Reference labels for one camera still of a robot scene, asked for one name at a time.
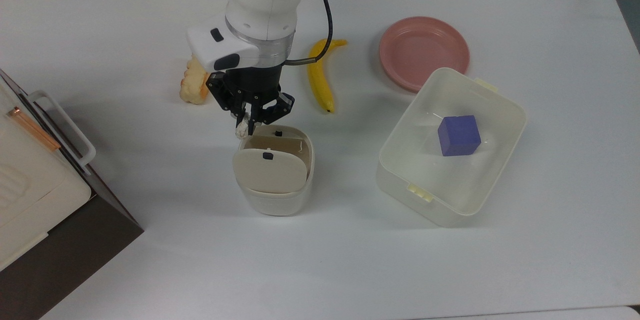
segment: pink plate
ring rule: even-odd
[[[430,17],[409,17],[391,25],[382,35],[379,54],[387,76],[412,92],[441,67],[461,74],[469,67],[469,47],[462,35]]]

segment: purple block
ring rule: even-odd
[[[472,154],[480,146],[480,132],[473,115],[445,117],[438,128],[442,156]]]

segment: plastic container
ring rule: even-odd
[[[240,142],[233,172],[251,206],[266,215],[293,215],[311,193],[316,154],[307,135],[288,126],[259,126]]]
[[[474,115],[481,143],[467,156],[442,156],[443,117]],[[435,224],[453,227],[477,213],[526,125],[524,110],[452,69],[438,69],[384,143],[376,182]]]

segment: black cable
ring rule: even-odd
[[[286,60],[284,62],[287,66],[300,66],[300,65],[309,65],[315,64],[320,60],[325,53],[329,50],[329,45],[331,44],[331,39],[334,37],[334,19],[331,17],[331,8],[329,8],[329,0],[322,0],[324,2],[324,9],[326,10],[326,20],[329,25],[329,34],[326,37],[326,43],[324,44],[324,48],[316,57],[304,58],[302,60]]]

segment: yellow banana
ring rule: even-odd
[[[325,47],[327,40],[320,40],[309,53],[309,57],[316,57],[320,55],[320,52]],[[326,58],[329,55],[329,52],[338,46],[345,46],[347,44],[347,40],[332,40],[331,44],[329,44],[329,49],[324,54],[323,58]],[[325,78],[325,70],[323,69],[322,59],[318,60],[315,64],[307,65],[306,73],[309,76],[309,84],[311,85],[311,91],[313,91],[313,96],[315,96],[315,100],[318,101],[320,107],[323,110],[333,113],[334,112],[334,95],[331,93],[331,89],[329,87],[329,83],[327,83],[327,78]]]

